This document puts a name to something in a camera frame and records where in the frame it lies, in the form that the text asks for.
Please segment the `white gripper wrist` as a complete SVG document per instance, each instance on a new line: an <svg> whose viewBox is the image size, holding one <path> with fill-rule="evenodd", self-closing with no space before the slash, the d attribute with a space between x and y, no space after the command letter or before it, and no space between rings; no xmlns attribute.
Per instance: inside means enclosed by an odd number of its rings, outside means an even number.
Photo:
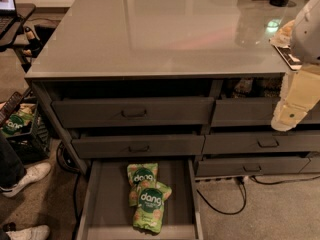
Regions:
<svg viewBox="0 0 320 240"><path fill-rule="evenodd" d="M295 128L320 101L320 65L303 64L289 76L281 97L273 112L271 127L286 132Z"/></svg>

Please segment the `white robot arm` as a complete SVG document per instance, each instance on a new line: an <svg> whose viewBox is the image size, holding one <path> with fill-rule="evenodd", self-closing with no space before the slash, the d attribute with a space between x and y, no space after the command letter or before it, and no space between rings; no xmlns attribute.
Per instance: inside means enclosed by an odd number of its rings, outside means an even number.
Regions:
<svg viewBox="0 0 320 240"><path fill-rule="evenodd" d="M320 0L309 0L290 25L291 54L302 65L282 80L271 127L283 132L295 128L320 101Z"/></svg>

